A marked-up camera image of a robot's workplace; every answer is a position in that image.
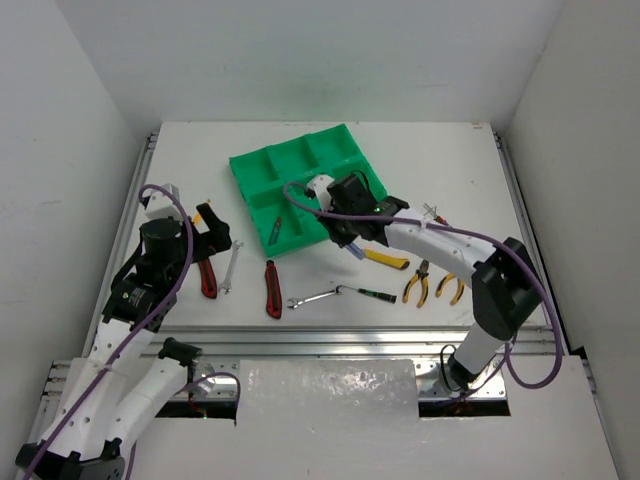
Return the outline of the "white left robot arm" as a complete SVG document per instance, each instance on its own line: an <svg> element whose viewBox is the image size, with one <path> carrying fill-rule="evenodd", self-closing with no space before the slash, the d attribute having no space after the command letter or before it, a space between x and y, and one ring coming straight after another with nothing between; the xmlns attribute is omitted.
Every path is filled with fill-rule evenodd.
<svg viewBox="0 0 640 480"><path fill-rule="evenodd" d="M124 390L132 367L177 301L187 270L210 268L231 247L230 227L203 203L195 222L172 201L144 200L147 220L134 252L114 276L93 345L75 384L41 438L24 444L16 465L27 479L127 479L146 426L192 382L201 349L165 340L146 375Z"/></svg>

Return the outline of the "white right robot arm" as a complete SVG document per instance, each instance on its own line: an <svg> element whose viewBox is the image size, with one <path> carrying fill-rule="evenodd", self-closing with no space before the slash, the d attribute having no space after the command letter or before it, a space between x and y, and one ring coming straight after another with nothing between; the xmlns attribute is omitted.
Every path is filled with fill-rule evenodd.
<svg viewBox="0 0 640 480"><path fill-rule="evenodd" d="M468 390L540 305L533 284L537 276L523 270L532 263L520 241L511 237L504 241L514 252L509 255L487 241L450 233L404 200L390 195L376 199L355 174L340 180L320 175L308 187L320 209L333 215L318 221L339 246L362 238L403 250L447 271L471 290L474 323L440 367L444 389Z"/></svg>

